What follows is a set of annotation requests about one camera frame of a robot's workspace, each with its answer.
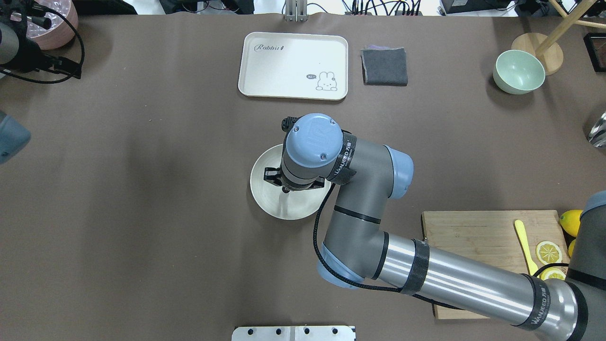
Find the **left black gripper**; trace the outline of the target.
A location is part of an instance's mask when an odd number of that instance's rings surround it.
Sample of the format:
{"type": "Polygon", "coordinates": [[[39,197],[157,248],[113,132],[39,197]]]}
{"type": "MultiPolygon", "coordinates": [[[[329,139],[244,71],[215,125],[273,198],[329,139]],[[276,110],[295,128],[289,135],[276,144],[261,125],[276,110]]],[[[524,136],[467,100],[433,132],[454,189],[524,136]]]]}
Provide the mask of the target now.
{"type": "Polygon", "coordinates": [[[62,56],[52,56],[44,53],[33,40],[25,38],[19,47],[20,73],[46,71],[56,75],[66,75],[81,78],[81,66],[76,61],[62,56]]]}

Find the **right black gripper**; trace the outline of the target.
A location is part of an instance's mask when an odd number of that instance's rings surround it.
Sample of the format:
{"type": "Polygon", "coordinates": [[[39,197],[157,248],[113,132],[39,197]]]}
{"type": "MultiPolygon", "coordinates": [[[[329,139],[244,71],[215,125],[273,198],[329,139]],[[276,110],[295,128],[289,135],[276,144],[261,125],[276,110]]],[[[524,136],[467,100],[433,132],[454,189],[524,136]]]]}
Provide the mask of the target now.
{"type": "Polygon", "coordinates": [[[264,168],[263,180],[280,187],[283,193],[303,190],[303,186],[288,179],[281,168],[264,168]]]}

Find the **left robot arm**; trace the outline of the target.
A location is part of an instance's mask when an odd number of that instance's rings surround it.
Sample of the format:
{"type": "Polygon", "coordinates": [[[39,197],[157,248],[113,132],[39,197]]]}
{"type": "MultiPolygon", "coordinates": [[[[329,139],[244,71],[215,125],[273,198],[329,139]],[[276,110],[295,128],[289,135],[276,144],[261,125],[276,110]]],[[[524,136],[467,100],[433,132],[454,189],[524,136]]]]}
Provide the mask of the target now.
{"type": "Polygon", "coordinates": [[[1,85],[1,99],[17,101],[17,80],[30,84],[59,84],[69,79],[80,79],[85,61],[85,45],[74,24],[56,9],[43,6],[36,0],[3,0],[1,2],[1,74],[7,80],[1,85]],[[65,56],[54,56],[43,52],[39,44],[27,37],[28,24],[49,29],[52,21],[46,17],[52,13],[59,17],[74,33],[80,44],[80,60],[73,61],[65,56]],[[24,76],[28,72],[48,72],[62,75],[61,79],[40,80],[24,76]]]}

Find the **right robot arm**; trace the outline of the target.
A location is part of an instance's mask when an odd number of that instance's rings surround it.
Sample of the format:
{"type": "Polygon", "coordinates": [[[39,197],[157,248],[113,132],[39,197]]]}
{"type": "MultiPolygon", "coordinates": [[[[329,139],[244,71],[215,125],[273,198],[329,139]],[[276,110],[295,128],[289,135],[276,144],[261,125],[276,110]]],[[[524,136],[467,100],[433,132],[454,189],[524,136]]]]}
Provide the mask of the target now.
{"type": "Polygon", "coordinates": [[[325,114],[286,117],[281,162],[264,181],[283,192],[339,186],[322,246],[320,275],[335,285],[413,296],[500,319],[546,341],[605,339],[605,192],[580,216],[577,250],[565,279],[541,280],[452,254],[418,239],[390,236],[380,224],[388,199],[407,192],[412,159],[359,140],[325,114]]]}

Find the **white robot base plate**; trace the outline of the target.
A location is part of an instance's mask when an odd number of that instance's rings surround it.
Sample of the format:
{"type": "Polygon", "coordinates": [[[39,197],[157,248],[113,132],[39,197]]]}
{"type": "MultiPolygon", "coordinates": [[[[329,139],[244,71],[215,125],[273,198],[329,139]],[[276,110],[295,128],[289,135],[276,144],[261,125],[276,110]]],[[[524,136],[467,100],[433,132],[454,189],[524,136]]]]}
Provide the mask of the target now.
{"type": "Polygon", "coordinates": [[[232,341],[356,341],[356,329],[347,325],[242,326],[232,341]]]}

